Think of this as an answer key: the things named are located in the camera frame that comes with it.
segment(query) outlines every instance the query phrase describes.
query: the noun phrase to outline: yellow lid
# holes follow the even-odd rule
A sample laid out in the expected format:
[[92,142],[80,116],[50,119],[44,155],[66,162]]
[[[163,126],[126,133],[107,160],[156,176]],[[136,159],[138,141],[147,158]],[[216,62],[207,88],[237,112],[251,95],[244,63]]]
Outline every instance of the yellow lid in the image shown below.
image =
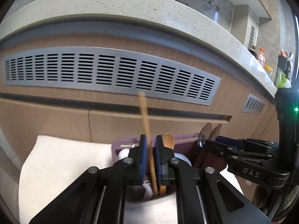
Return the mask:
[[273,68],[269,65],[264,65],[264,69],[266,69],[267,71],[273,71]]

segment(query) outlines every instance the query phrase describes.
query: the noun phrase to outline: chopstick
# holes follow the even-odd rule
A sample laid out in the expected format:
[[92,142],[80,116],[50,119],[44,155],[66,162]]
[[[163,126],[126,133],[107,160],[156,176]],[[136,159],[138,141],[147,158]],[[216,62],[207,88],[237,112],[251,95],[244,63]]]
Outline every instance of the chopstick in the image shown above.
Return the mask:
[[147,101],[145,98],[145,92],[138,92],[138,95],[139,95],[140,113],[142,115],[142,120],[143,120],[143,128],[144,128],[145,135],[147,137],[147,156],[149,160],[148,161],[149,171],[152,178],[154,195],[158,195],[154,155],[151,147],[150,124],[148,122]]

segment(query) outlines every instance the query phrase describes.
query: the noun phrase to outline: speckled white countertop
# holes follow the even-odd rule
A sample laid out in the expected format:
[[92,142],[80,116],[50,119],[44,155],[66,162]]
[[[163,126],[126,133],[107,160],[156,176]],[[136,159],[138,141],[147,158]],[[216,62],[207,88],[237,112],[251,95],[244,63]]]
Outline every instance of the speckled white countertop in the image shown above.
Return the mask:
[[118,16],[174,29],[211,46],[249,72],[274,97],[276,88],[262,66],[227,30],[174,0],[37,0],[0,25],[0,40],[32,25],[80,15]]

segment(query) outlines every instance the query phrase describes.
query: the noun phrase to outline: white cloth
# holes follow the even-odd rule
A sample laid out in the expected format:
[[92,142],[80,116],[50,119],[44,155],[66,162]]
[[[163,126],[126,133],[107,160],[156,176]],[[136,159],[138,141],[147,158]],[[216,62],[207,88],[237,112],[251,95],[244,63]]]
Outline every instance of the white cloth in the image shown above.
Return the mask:
[[[37,213],[91,166],[99,169],[112,166],[110,144],[38,136],[21,171],[20,223],[28,224]],[[227,168],[220,173],[242,192],[237,179],[227,171]],[[139,204],[126,203],[124,222],[126,224],[177,223],[176,213],[176,196],[170,194]]]
[[38,136],[21,171],[20,223],[28,224],[91,166],[112,166],[111,144]]

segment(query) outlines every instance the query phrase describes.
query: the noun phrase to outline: silver screw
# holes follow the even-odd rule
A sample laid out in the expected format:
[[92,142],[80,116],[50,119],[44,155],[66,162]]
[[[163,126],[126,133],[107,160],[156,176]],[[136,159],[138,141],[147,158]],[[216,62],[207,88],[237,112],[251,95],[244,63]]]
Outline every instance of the silver screw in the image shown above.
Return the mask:
[[205,171],[207,173],[214,173],[215,172],[215,169],[213,167],[206,167]]
[[178,158],[176,158],[176,157],[173,157],[173,158],[170,159],[170,162],[173,163],[173,164],[178,164],[179,161],[180,160]]
[[87,172],[89,173],[96,173],[98,171],[98,168],[97,167],[90,167]]
[[133,159],[130,158],[130,157],[126,157],[126,158],[123,159],[123,162],[124,162],[124,163],[132,163],[132,162],[133,162]]

